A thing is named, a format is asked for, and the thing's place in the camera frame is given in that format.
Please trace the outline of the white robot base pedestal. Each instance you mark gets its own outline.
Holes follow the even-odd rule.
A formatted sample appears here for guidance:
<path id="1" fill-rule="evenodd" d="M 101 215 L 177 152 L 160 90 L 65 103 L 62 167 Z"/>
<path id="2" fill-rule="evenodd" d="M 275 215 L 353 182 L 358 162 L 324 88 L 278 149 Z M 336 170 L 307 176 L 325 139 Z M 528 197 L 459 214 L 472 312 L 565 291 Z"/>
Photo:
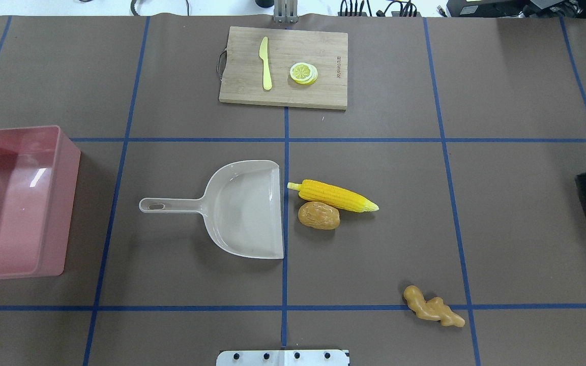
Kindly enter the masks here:
<path id="1" fill-rule="evenodd" d="M 216 365 L 350 365 L 348 350 L 227 350 Z"/>

